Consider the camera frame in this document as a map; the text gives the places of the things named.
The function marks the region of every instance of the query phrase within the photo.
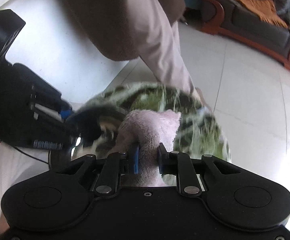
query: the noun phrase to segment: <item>pink towel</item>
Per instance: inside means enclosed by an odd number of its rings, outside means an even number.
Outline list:
[[[124,153],[134,142],[140,143],[139,174],[123,175],[121,185],[131,187],[163,187],[158,170],[157,148],[163,143],[168,152],[180,124],[181,113],[172,110],[157,113],[150,110],[130,112],[118,129],[116,145],[109,153]]]

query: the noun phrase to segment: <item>silver screw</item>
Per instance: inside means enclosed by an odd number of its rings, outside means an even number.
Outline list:
[[[184,188],[184,191],[187,194],[197,194],[199,192],[199,188],[195,187],[195,186],[188,186],[188,187]]]
[[[101,194],[108,194],[109,192],[112,191],[112,188],[109,187],[109,186],[106,186],[106,185],[102,185],[102,186],[98,186],[98,187],[96,188],[96,191],[97,191],[98,193],[101,193]]]

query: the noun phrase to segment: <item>sofa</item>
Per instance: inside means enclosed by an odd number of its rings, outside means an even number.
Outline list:
[[[273,0],[278,16],[290,26],[290,0]],[[290,28],[260,18],[236,0],[202,0],[202,32],[222,34],[262,51],[290,70]]]

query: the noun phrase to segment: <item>white tile floor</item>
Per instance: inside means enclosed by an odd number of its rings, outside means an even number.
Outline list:
[[[179,31],[184,62],[228,137],[233,163],[290,191],[290,72],[236,41],[183,24]],[[133,81],[155,81],[141,60],[110,87]]]

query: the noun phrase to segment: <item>pants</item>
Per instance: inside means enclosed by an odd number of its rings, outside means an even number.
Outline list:
[[[36,158],[47,161],[47,153],[41,150],[24,149]],[[0,143],[0,216],[1,200],[12,185],[48,171],[48,165],[21,154],[5,143]]]
[[[198,96],[180,55],[178,22],[170,25],[158,0],[127,1],[127,16],[140,57],[161,83]]]

